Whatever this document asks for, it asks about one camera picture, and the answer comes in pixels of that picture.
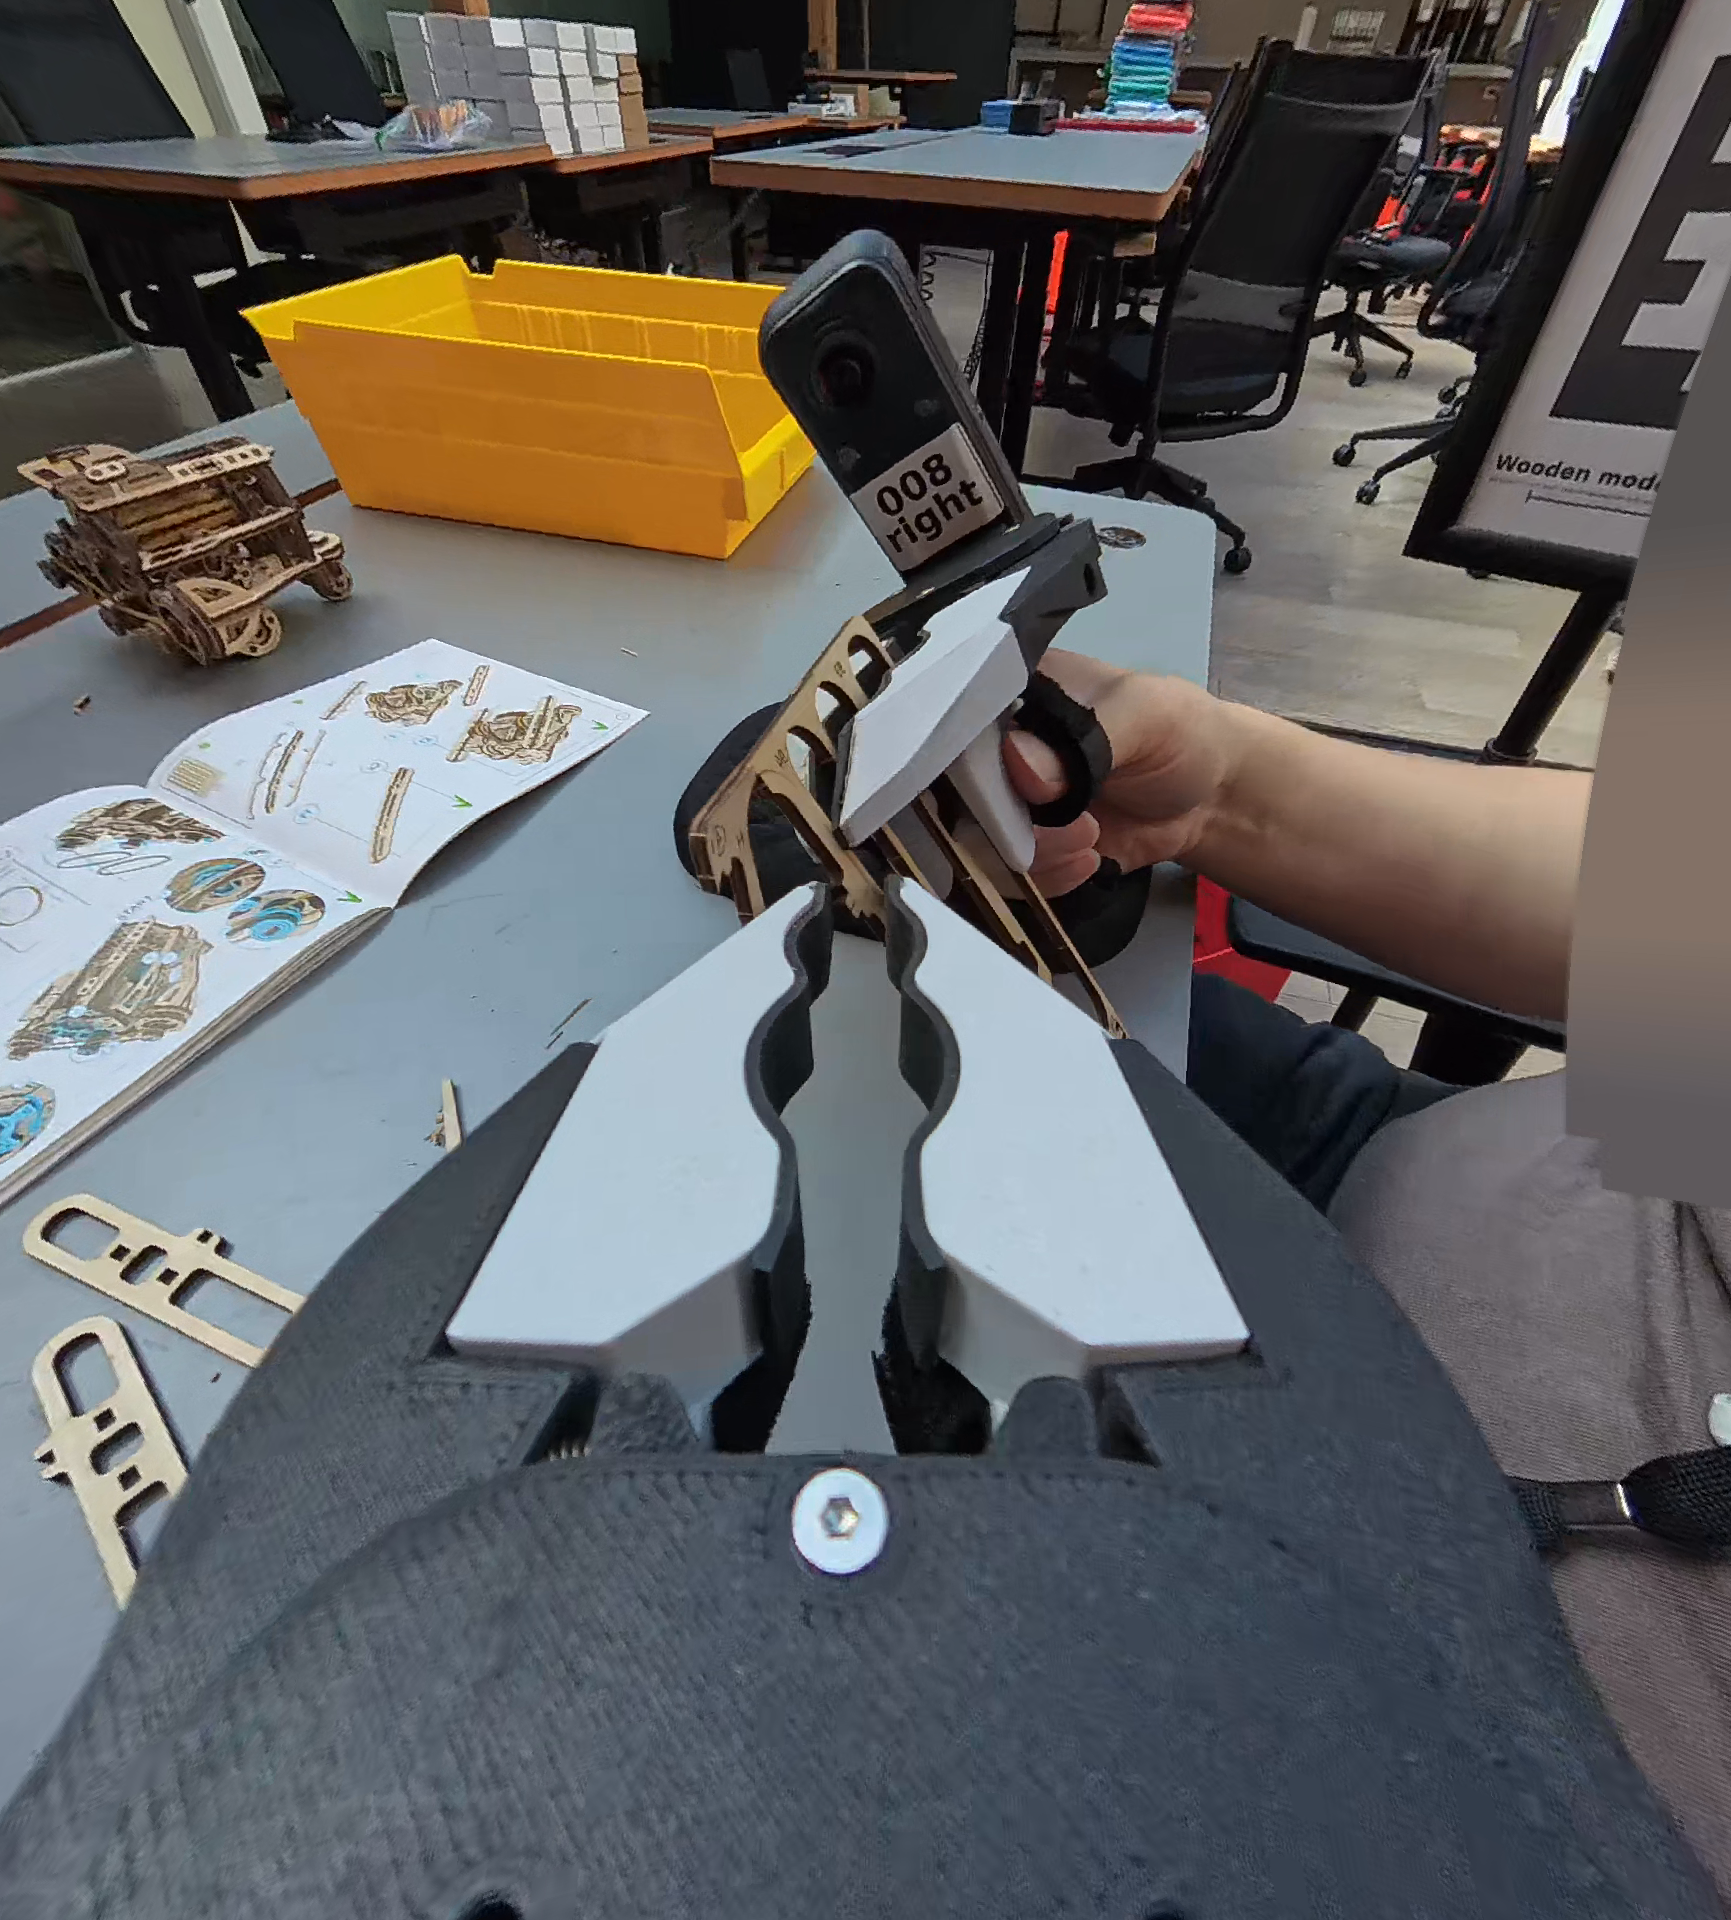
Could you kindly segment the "person's dark trousers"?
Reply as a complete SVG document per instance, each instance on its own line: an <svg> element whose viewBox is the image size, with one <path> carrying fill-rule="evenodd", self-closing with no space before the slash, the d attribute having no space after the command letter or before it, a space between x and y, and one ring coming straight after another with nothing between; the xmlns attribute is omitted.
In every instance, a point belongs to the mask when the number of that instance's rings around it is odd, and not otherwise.
<svg viewBox="0 0 1731 1920"><path fill-rule="evenodd" d="M1453 1098L1447 1084L1399 1070L1374 1039L1306 1023L1215 972L1191 987L1185 1084L1321 1213L1384 1124Z"/></svg>

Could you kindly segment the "stack of coloured folders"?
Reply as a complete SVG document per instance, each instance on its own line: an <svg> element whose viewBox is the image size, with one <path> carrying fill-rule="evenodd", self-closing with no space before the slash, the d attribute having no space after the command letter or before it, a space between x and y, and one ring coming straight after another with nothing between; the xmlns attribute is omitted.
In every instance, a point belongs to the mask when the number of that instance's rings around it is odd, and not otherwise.
<svg viewBox="0 0 1731 1920"><path fill-rule="evenodd" d="M1106 68L1106 116L1158 122L1172 116L1182 86L1182 59L1191 52L1194 6L1191 0L1132 0Z"/></svg>

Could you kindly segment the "person's right forearm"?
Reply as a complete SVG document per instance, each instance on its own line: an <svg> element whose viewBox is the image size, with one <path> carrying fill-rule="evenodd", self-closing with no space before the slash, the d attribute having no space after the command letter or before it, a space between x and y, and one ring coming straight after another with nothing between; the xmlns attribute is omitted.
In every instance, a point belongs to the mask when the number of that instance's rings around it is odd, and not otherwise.
<svg viewBox="0 0 1731 1920"><path fill-rule="evenodd" d="M1431 988L1569 1019L1591 773L1456 762L1215 702L1194 863Z"/></svg>

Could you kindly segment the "black office chair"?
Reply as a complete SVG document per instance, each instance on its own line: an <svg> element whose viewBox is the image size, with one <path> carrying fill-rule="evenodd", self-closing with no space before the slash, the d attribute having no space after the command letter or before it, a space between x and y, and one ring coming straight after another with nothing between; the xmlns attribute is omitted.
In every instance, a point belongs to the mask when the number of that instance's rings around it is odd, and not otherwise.
<svg viewBox="0 0 1731 1920"><path fill-rule="evenodd" d="M1292 410L1331 249L1425 78L1431 59L1404 57L1321 57L1292 39L1254 52L1245 93L1215 125L1191 179L1158 317L1117 317L1102 305L1047 368L1053 408L1132 443L1075 467L1070 489L1194 510L1232 541L1222 569L1249 569L1245 525L1161 443L1257 435Z"/></svg>
<svg viewBox="0 0 1731 1920"><path fill-rule="evenodd" d="M1349 356L1351 390L1372 377L1366 342L1399 352L1399 377L1414 376L1415 352L1374 314L1394 287L1431 283L1453 258L1453 239L1445 239L1445 233L1463 176L1438 161L1438 127L1445 75L1437 75L1407 127L1381 155L1381 169L1329 258L1323 283L1342 289L1342 305L1315 317L1315 335L1329 335L1329 346Z"/></svg>
<svg viewBox="0 0 1731 1920"><path fill-rule="evenodd" d="M1500 149L1485 169L1478 219L1453 249L1447 268L1431 283L1431 296L1419 305L1419 335L1447 335L1453 346L1473 352L1473 359L1485 356L1496 305L1507 287L1513 258L1522 253L1522 221L1527 221L1527 153L1534 127L1542 122L1542 75L1556 35L1561 6L1527 6L1522 12L1522 52L1513 59L1513 81L1506 98L1506 125ZM1414 423L1384 423L1384 428L1357 428L1349 443L1331 450L1331 462L1349 467L1357 457L1357 443L1381 441L1407 441L1414 450L1374 467L1357 487L1357 506L1374 506L1390 470L1438 457L1445 441L1453 435L1463 410L1463 397L1453 390L1438 390L1438 410L1431 420Z"/></svg>
<svg viewBox="0 0 1731 1920"><path fill-rule="evenodd" d="M333 0L242 0L236 7L276 78L289 135L342 135L347 125L372 135L390 122Z"/></svg>
<svg viewBox="0 0 1731 1920"><path fill-rule="evenodd" d="M0 103L36 149L196 135L111 0L0 0Z"/></svg>

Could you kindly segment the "arched wooden model panel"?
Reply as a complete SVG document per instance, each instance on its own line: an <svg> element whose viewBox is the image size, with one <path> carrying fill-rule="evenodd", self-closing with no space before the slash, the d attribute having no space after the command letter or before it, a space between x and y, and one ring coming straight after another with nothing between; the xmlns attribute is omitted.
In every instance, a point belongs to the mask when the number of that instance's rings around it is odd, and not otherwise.
<svg viewBox="0 0 1731 1920"><path fill-rule="evenodd" d="M736 766L703 799L680 806L693 879L710 893L732 896L739 920L753 920L795 888L795 879L761 873L761 825L781 825L785 843L811 858L811 879L829 881L832 913L855 920L869 939L884 939L884 881L905 873L966 915L1041 980L1075 977L1102 1031L1126 1039L1126 1023L1075 932L1057 920L1047 893L1026 873L1005 870L951 777L927 788L908 814L865 836L865 844L841 843L841 733L884 691L892 666L900 637L877 635L865 615L854 615L832 635L793 700L761 722Z"/></svg>

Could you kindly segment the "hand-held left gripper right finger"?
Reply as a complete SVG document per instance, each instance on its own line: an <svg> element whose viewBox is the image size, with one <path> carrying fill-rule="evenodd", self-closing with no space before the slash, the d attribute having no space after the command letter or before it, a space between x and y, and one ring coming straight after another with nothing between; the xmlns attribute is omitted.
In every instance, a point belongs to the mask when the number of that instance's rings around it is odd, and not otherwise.
<svg viewBox="0 0 1731 1920"><path fill-rule="evenodd" d="M1249 1329L1106 1027L911 879L884 888L905 1152L878 1330L892 1432L990 1432L1021 1388L1249 1364Z"/></svg>

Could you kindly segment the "stack of small white boxes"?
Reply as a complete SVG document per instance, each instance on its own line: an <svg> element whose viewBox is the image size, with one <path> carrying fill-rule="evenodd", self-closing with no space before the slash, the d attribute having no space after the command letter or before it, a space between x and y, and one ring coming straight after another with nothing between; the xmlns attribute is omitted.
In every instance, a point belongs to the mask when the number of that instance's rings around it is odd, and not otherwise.
<svg viewBox="0 0 1731 1920"><path fill-rule="evenodd" d="M466 6L390 7L390 52L412 110L443 140L512 140L555 155L612 155L655 142L631 22L482 12Z"/></svg>

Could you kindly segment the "person's right hand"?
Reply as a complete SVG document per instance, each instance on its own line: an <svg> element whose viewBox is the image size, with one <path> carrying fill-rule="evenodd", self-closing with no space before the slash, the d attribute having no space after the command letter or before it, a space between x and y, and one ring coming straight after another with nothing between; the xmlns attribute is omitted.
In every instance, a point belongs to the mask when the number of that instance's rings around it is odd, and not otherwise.
<svg viewBox="0 0 1731 1920"><path fill-rule="evenodd" d="M1254 773L1276 716L1065 647L1047 651L1041 674L1094 707L1112 738L1112 777L1094 806L1065 828L1036 828L1034 881L1047 896L1075 893L1102 858L1175 858L1215 881L1249 873Z"/></svg>

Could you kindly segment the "slotted wooden strip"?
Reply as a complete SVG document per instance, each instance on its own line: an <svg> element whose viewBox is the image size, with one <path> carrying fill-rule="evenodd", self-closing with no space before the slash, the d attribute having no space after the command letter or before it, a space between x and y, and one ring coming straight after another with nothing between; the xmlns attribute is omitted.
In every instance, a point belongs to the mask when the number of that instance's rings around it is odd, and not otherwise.
<svg viewBox="0 0 1731 1920"><path fill-rule="evenodd" d="M80 1395L71 1358L98 1352L111 1370L107 1395ZM76 1489L118 1607L141 1583L141 1518L184 1489L184 1453L142 1373L128 1330L111 1315L62 1329L29 1370L46 1426L31 1453L46 1479Z"/></svg>
<svg viewBox="0 0 1731 1920"><path fill-rule="evenodd" d="M225 1254L216 1230L166 1230L98 1194L46 1203L25 1254L209 1356L254 1370L301 1295Z"/></svg>

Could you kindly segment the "framed marker sign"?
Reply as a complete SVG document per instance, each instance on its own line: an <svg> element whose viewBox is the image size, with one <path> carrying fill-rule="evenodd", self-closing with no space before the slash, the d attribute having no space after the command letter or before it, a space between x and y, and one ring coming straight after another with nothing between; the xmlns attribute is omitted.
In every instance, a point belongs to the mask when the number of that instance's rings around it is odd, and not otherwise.
<svg viewBox="0 0 1731 1920"><path fill-rule="evenodd" d="M1713 6L1627 6L1407 534L1414 558L1572 596L1480 762L1535 762L1637 574L1643 475L1667 462L1698 356L1630 342L1675 233L1649 202L1694 116L1698 12Z"/></svg>

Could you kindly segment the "model instruction booklet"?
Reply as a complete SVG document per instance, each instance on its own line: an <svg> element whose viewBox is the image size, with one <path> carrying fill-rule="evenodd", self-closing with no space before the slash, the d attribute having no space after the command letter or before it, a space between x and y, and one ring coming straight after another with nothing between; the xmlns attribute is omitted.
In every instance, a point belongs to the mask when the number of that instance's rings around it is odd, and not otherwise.
<svg viewBox="0 0 1731 1920"><path fill-rule="evenodd" d="M422 637L0 825L0 1205L642 716Z"/></svg>

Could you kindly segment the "yellow plastic bin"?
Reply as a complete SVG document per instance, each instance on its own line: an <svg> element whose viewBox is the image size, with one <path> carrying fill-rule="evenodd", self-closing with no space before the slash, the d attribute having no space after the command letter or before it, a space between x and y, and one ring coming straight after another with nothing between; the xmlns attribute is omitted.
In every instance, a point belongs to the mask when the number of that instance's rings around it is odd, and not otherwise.
<svg viewBox="0 0 1731 1920"><path fill-rule="evenodd" d="M251 305L362 510L726 558L817 467L780 287L458 253Z"/></svg>

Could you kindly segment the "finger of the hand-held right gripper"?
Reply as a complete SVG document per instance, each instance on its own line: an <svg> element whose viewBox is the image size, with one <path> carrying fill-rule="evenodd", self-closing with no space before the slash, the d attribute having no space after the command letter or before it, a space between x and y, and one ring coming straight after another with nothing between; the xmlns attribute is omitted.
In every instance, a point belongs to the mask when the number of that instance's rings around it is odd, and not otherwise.
<svg viewBox="0 0 1731 1920"><path fill-rule="evenodd" d="M1021 806L1010 766L1005 766L1005 733L1019 702L999 707L999 716L951 762L951 788L983 825L984 843L994 844L1010 873L1026 873L1036 858L1036 825Z"/></svg>
<svg viewBox="0 0 1731 1920"><path fill-rule="evenodd" d="M1026 691L1021 643L1005 615L1026 576L983 582L927 620L927 643L892 666L841 738L840 833L869 843Z"/></svg>

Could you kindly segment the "grey table with wooden edge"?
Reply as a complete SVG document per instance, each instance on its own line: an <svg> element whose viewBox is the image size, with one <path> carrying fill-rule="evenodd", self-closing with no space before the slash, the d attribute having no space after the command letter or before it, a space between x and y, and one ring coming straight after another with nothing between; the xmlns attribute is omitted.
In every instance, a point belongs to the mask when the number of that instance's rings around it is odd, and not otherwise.
<svg viewBox="0 0 1731 1920"><path fill-rule="evenodd" d="M795 149L721 153L721 190L829 202L840 233L990 253L975 401L1021 470L1053 314L1057 234L1150 234L1182 197L1202 127L900 127Z"/></svg>
<svg viewBox="0 0 1731 1920"><path fill-rule="evenodd" d="M660 271L660 214L686 197L710 135L655 135L625 153L487 142L458 153L393 153L372 140L276 142L254 135L118 140L0 149L0 184L71 214L104 289L126 271L159 289L162 346L184 352L216 420L254 410L231 342L201 296L196 249L242 219L261 249L282 253L461 253L495 268L500 233L528 214L601 226L641 271Z"/></svg>

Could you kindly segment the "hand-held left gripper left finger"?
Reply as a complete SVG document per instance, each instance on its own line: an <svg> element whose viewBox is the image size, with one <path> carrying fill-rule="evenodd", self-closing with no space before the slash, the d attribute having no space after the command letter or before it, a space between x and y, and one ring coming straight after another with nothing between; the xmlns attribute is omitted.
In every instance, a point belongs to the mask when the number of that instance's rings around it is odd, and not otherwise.
<svg viewBox="0 0 1731 1920"><path fill-rule="evenodd" d="M449 1345L667 1378L710 1441L770 1441L811 1329L781 1108L822 987L829 888L800 881L614 1019Z"/></svg>

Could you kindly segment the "assembled wooden model vehicle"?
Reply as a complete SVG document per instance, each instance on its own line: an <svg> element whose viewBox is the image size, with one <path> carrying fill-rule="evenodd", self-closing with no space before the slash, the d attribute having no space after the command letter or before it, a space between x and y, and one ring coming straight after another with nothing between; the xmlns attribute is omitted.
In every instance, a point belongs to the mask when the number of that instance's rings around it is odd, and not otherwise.
<svg viewBox="0 0 1731 1920"><path fill-rule="evenodd" d="M66 506L41 574L98 602L111 635L216 666L282 643L274 596L353 596L342 534L310 532L274 450L225 435L166 457L66 443L18 467Z"/></svg>

